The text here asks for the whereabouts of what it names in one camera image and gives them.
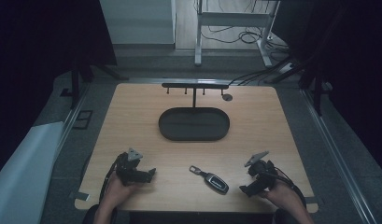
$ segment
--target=human hand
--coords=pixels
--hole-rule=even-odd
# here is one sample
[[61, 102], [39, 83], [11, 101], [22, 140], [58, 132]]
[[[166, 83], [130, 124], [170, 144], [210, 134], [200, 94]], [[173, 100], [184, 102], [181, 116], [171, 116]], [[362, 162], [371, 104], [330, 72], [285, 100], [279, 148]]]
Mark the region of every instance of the human hand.
[[108, 180], [106, 193], [100, 202], [94, 216], [94, 224], [106, 224], [110, 222], [112, 211], [124, 203], [133, 192], [142, 186], [140, 183], [133, 183], [123, 186], [116, 172], [113, 172]]
[[[283, 176], [283, 173], [277, 171], [278, 175]], [[310, 214], [307, 212], [301, 198], [283, 181], [277, 179], [271, 190], [264, 190], [259, 193], [259, 196], [269, 200], [275, 206], [288, 211], [300, 223], [314, 223]]]

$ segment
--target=dark curtain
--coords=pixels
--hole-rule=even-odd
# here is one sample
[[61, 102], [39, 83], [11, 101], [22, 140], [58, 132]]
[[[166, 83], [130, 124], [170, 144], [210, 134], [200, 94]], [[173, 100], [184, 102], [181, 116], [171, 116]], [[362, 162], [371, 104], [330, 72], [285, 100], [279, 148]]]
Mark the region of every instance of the dark curtain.
[[0, 169], [74, 62], [116, 64], [98, 0], [0, 0]]
[[324, 64], [333, 104], [382, 168], [382, 2], [350, 2]]

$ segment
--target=white wall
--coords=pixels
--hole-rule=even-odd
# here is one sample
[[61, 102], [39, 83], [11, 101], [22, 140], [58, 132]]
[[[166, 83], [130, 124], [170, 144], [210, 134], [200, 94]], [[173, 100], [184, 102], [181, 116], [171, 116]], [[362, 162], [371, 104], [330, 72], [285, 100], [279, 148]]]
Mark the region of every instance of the white wall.
[[175, 0], [100, 0], [112, 44], [174, 44]]
[[35, 126], [0, 172], [0, 224], [40, 222], [64, 124]]

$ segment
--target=table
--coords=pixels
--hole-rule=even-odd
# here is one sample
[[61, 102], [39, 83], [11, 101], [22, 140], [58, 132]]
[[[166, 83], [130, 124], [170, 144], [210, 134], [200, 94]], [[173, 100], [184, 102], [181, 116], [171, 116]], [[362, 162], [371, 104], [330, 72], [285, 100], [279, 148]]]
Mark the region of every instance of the table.
[[[233, 96], [229, 102], [222, 100], [220, 90], [205, 90], [205, 95], [198, 91], [196, 106], [219, 108], [231, 120], [227, 135], [215, 142], [173, 142], [160, 134], [158, 120], [166, 109], [192, 105], [192, 94], [184, 94], [184, 89], [166, 92], [158, 84], [118, 85], [79, 189], [90, 198], [76, 200], [77, 209], [98, 203], [107, 171], [129, 147], [144, 155], [138, 170], [157, 168], [157, 173], [123, 210], [273, 213], [272, 204], [249, 198], [238, 188], [253, 182], [244, 164], [265, 150], [270, 151], [265, 161], [284, 171], [305, 197], [314, 197], [275, 89], [231, 86], [223, 91]], [[220, 176], [229, 185], [228, 193], [210, 189], [189, 171], [191, 165]], [[316, 212], [318, 205], [309, 204], [307, 209]]]
[[257, 41], [263, 62], [266, 67], [272, 67], [269, 54], [266, 51], [267, 37], [273, 25], [278, 1], [273, 1], [269, 13], [227, 13], [203, 12], [203, 0], [197, 2], [197, 33], [194, 54], [194, 64], [202, 64], [202, 26], [233, 26], [233, 27], [260, 27], [263, 29], [262, 38]]

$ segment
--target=car key fob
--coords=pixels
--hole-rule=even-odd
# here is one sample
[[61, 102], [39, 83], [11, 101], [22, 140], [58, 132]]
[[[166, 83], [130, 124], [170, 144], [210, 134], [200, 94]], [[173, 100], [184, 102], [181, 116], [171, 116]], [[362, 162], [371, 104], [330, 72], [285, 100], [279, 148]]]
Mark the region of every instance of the car key fob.
[[208, 186], [214, 189], [216, 192], [221, 194], [226, 194], [228, 192], [229, 186], [219, 178], [217, 175], [211, 173], [203, 172], [201, 169], [196, 166], [191, 166], [190, 171], [196, 175], [200, 175], [205, 178], [205, 182]]

